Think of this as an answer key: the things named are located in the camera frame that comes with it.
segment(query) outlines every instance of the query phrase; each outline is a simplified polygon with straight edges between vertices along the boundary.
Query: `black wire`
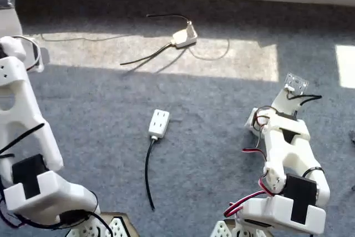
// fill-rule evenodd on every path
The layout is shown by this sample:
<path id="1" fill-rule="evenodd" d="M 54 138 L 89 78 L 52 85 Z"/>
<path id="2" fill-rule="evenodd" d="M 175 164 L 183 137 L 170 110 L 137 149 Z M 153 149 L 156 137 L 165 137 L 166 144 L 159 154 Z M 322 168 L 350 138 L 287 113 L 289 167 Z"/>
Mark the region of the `black wire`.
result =
<path id="1" fill-rule="evenodd" d="M 287 99 L 288 100 L 293 100 L 293 99 L 296 99 L 296 98 L 303 98 L 303 97 L 310 97 L 310 99 L 306 99 L 306 100 L 302 101 L 300 103 L 300 105 L 304 105 L 305 103 L 307 103 L 309 101 L 318 100 L 318 99 L 322 98 L 321 95 L 316 95 L 316 94 L 300 94 L 300 95 L 295 95 L 293 97 L 290 97 L 290 94 L 287 93 Z"/>
<path id="2" fill-rule="evenodd" d="M 149 203 L 150 203 L 150 207 L 151 207 L 152 211 L 155 210 L 155 207 L 154 207 L 154 203 L 153 203 L 153 200 L 151 198 L 150 189 L 149 189 L 148 163 L 149 163 L 149 155 L 150 155 L 150 152 L 151 152 L 151 150 L 153 148 L 154 142 L 155 142 L 155 139 L 152 139 L 151 142 L 150 142 L 150 145 L 149 145 L 149 148 L 148 148 L 148 152 L 147 152 L 146 158 L 145 158 L 145 169 L 144 169 L 145 189 L 146 189 L 146 193 L 148 195 L 148 199 L 149 199 Z"/>
<path id="3" fill-rule="evenodd" d="M 112 229 L 110 228 L 109 225 L 107 225 L 107 223 L 105 222 L 105 220 L 103 220 L 103 218 L 100 217 L 100 215 L 96 214 L 95 212 L 92 211 L 85 211 L 87 214 L 94 216 L 95 218 L 97 218 L 98 220 L 100 220 L 100 222 L 102 224 L 104 224 L 104 226 L 106 227 L 106 229 L 110 232 L 111 237 L 114 237 Z"/>
<path id="4" fill-rule="evenodd" d="M 15 154 L 6 154 L 6 155 L 0 155 L 0 159 L 2 158 L 14 158 L 15 157 Z"/>
<path id="5" fill-rule="evenodd" d="M 182 18 L 185 19 L 186 21 L 190 21 L 188 18 L 186 18 L 185 16 L 178 14 L 178 13 L 167 13 L 167 14 L 147 14 L 146 15 L 147 18 L 154 18 L 154 17 L 178 17 L 178 18 Z"/>
<path id="6" fill-rule="evenodd" d="M 2 202 L 5 202 L 5 199 L 4 199 L 4 198 L 1 198 L 1 199 L 0 199 L 0 204 L 1 204 Z M 20 223 L 20 224 L 18 224 L 18 225 L 13 224 L 11 221 L 9 221 L 9 220 L 4 216 L 4 214 L 3 214 L 2 211 L 1 211 L 1 208 L 0 208 L 0 218 L 2 219 L 3 222 L 5 222 L 6 225 L 8 225 L 8 226 L 9 226 L 10 228 L 12 228 L 12 229 L 18 229 L 18 228 L 20 228 L 21 226 L 24 225 L 24 223 Z"/>
<path id="7" fill-rule="evenodd" d="M 306 104 L 306 103 L 309 102 L 309 101 L 318 100 L 318 99 L 321 99 L 321 98 L 322 98 L 321 95 L 316 95 L 316 96 L 314 96 L 314 97 L 312 97 L 312 98 L 310 98 L 310 99 L 306 99 L 306 100 L 302 101 L 302 102 L 300 103 L 300 105 L 303 105 L 303 104 Z"/>
<path id="8" fill-rule="evenodd" d="M 29 136 L 30 134 L 34 133 L 35 131 L 39 130 L 40 128 L 42 128 L 44 126 L 44 123 L 41 123 L 40 125 L 37 125 L 36 127 L 33 127 L 32 129 L 24 132 L 23 134 L 21 134 L 19 137 L 17 137 L 14 141 L 10 142 L 8 145 L 6 145 L 4 148 L 2 148 L 0 150 L 0 154 L 4 153 L 6 150 L 10 149 L 11 147 L 13 147 L 15 144 L 17 144 L 18 142 L 20 142 L 22 139 L 26 138 L 27 136 Z"/>
<path id="9" fill-rule="evenodd" d="M 324 173 L 324 170 L 321 167 L 313 167 L 313 168 L 309 168 L 305 171 L 305 173 L 302 175 L 303 178 L 305 178 L 307 176 L 308 173 L 314 171 L 314 170 L 321 170 Z"/>
<path id="10" fill-rule="evenodd" d="M 120 65 L 123 66 L 123 65 L 133 64 L 133 63 L 136 63 L 136 62 L 140 62 L 140 61 L 142 61 L 142 60 L 145 60 L 145 59 L 151 60 L 151 59 L 155 58 L 157 55 L 159 55 L 161 52 L 163 52 L 164 50 L 166 50 L 167 48 L 172 47 L 172 46 L 173 46 L 173 44 L 170 42 L 170 43 L 164 45 L 164 46 L 163 46 L 162 48 L 160 48 L 158 51 L 154 52 L 152 55 L 149 55 L 149 56 L 144 57 L 144 58 L 136 59 L 136 60 L 134 60 L 134 61 L 129 61 L 129 62 L 121 63 Z"/>
<path id="11" fill-rule="evenodd" d="M 38 229 L 54 230 L 54 229 L 58 229 L 60 226 L 63 225 L 63 223 L 61 223 L 61 222 L 58 222 L 58 223 L 55 223 L 55 224 L 50 224 L 50 225 L 43 225 L 43 224 L 31 221 L 29 219 L 26 219 L 24 216 L 21 216 L 20 214 L 15 214 L 15 216 L 22 223 L 25 223 L 25 224 L 27 224 L 29 226 L 32 226 L 32 227 L 38 228 Z"/>

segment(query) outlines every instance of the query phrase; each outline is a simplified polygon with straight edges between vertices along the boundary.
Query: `electrical outlet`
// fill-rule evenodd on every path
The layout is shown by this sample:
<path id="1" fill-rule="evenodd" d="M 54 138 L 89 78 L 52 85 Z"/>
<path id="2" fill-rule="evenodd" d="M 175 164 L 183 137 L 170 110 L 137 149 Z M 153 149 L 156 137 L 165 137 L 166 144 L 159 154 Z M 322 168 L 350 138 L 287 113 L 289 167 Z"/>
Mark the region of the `electrical outlet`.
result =
<path id="1" fill-rule="evenodd" d="M 160 109 L 154 110 L 153 117 L 149 124 L 149 135 L 162 138 L 168 127 L 170 113 Z"/>

